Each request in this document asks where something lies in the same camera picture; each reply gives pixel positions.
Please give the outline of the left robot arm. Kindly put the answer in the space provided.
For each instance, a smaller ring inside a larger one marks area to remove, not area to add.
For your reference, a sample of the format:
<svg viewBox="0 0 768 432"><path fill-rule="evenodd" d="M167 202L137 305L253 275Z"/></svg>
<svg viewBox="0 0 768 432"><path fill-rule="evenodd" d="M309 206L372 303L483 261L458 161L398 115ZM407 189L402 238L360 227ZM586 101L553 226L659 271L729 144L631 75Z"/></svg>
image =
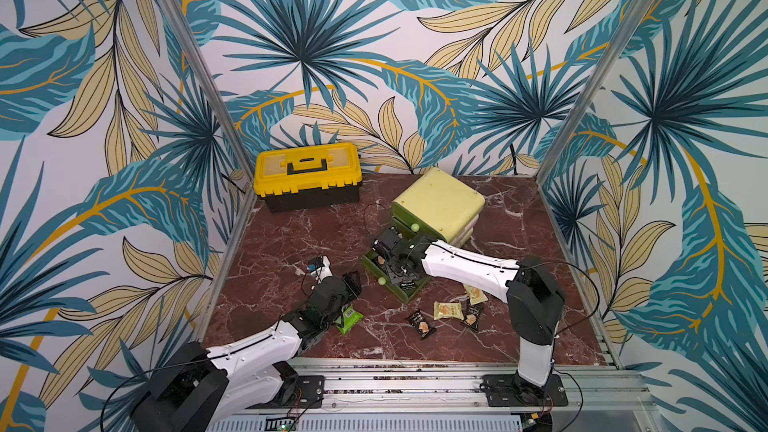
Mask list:
<svg viewBox="0 0 768 432"><path fill-rule="evenodd" d="M193 341L152 373L131 404L139 431L204 431L249 407L291 404L298 374L288 361L321 342L362 291L357 271L323 273L295 310L239 341L205 349Z"/></svg>

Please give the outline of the cream cookie packet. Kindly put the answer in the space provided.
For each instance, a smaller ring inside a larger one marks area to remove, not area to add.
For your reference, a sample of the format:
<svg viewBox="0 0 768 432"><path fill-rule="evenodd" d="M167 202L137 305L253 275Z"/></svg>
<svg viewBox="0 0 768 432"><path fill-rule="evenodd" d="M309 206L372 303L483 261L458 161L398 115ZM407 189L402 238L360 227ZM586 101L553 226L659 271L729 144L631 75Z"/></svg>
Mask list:
<svg viewBox="0 0 768 432"><path fill-rule="evenodd" d="M433 304L433 317L436 320L457 319L463 321L462 305L459 302L435 302Z"/></svg>
<svg viewBox="0 0 768 432"><path fill-rule="evenodd" d="M481 289L470 285L464 285L464 288L471 305L481 304L488 300L488 297Z"/></svg>

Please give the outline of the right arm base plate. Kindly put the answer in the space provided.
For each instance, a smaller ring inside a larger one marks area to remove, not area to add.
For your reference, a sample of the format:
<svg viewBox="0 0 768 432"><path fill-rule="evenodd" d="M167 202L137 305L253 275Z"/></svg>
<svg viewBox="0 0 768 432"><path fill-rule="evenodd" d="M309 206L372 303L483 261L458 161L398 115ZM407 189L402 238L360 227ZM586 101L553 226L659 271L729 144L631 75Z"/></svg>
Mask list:
<svg viewBox="0 0 768 432"><path fill-rule="evenodd" d="M489 407L563 407L569 404L561 377L552 374L544 386L532 384L517 374L484 375L480 383Z"/></svg>

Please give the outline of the bright green snack packet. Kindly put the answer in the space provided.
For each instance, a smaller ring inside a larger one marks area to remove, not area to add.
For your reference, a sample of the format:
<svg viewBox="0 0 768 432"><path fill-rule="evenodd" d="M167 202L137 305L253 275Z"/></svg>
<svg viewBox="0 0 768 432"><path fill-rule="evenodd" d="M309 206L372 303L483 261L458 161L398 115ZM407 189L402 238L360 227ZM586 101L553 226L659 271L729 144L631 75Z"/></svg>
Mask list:
<svg viewBox="0 0 768 432"><path fill-rule="evenodd" d="M352 305L347 305L334 321L334 325L343 336L346 336L363 318L362 313L356 311Z"/></svg>

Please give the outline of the green top drawer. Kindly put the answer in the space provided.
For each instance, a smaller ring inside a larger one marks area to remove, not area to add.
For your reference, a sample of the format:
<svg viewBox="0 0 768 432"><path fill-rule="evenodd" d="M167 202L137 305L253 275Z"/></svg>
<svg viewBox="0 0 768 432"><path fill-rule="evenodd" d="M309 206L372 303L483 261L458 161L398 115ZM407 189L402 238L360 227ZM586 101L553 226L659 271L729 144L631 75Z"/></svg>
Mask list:
<svg viewBox="0 0 768 432"><path fill-rule="evenodd" d="M404 237L412 238L417 234L423 234L440 240L445 239L441 232L396 201L391 203L391 219L393 226Z"/></svg>

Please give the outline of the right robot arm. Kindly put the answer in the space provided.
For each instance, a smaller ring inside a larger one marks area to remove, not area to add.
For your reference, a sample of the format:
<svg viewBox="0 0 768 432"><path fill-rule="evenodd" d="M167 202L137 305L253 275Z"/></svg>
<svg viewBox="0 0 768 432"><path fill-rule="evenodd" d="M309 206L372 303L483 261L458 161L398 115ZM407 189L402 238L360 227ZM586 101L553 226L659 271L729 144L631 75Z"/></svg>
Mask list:
<svg viewBox="0 0 768 432"><path fill-rule="evenodd" d="M548 383L565 294L540 259L485 256L425 234L409 238L395 229L376 237L372 250L383 261L380 268L392 284L426 276L444 278L504 302L520 338L516 376L540 389Z"/></svg>

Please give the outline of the green bottom drawer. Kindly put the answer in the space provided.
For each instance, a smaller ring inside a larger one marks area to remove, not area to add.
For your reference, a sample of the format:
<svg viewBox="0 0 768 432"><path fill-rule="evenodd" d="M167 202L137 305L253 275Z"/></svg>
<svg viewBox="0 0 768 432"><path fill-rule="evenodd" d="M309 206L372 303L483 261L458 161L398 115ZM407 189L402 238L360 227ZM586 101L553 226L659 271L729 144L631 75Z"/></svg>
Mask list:
<svg viewBox="0 0 768 432"><path fill-rule="evenodd" d="M430 282L422 260L433 242L427 235L386 229L374 239L362 263L401 303L409 304Z"/></svg>

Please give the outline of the black cookie packet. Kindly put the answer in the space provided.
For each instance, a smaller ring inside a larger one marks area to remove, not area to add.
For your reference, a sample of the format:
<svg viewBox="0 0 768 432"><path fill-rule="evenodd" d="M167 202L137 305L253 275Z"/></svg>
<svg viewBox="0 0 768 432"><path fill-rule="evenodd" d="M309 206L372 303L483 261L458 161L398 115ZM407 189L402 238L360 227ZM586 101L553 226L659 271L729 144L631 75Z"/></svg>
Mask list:
<svg viewBox="0 0 768 432"><path fill-rule="evenodd" d="M482 316L484 307L482 304L468 304L463 312L464 318L462 325L471 329L472 331L479 330L479 319Z"/></svg>
<svg viewBox="0 0 768 432"><path fill-rule="evenodd" d="M420 339L424 340L436 332L436 328L426 319L424 314L417 309L411 313L406 322L414 328Z"/></svg>

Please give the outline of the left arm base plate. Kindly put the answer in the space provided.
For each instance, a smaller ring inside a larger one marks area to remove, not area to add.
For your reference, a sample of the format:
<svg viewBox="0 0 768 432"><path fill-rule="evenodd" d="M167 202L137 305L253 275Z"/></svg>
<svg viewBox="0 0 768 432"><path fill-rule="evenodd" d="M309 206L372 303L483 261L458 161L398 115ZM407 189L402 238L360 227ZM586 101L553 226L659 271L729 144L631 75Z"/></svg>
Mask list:
<svg viewBox="0 0 768 432"><path fill-rule="evenodd" d="M283 384L276 397L258 408L314 409L322 406L325 377L322 375L301 375Z"/></svg>

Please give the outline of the green drawer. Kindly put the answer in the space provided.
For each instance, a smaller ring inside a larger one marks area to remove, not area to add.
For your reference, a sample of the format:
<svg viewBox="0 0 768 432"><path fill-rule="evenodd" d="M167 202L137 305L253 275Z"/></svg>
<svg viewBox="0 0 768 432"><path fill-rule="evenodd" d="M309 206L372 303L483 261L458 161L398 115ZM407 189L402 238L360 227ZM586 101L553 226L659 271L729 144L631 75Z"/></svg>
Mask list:
<svg viewBox="0 0 768 432"><path fill-rule="evenodd" d="M412 238L417 234L423 234L440 240L445 239L441 232L396 201L391 203L391 219L393 226L404 237Z"/></svg>
<svg viewBox="0 0 768 432"><path fill-rule="evenodd" d="M433 242L427 235L386 229L374 239L362 263L401 303L409 304L430 282L422 260Z"/></svg>

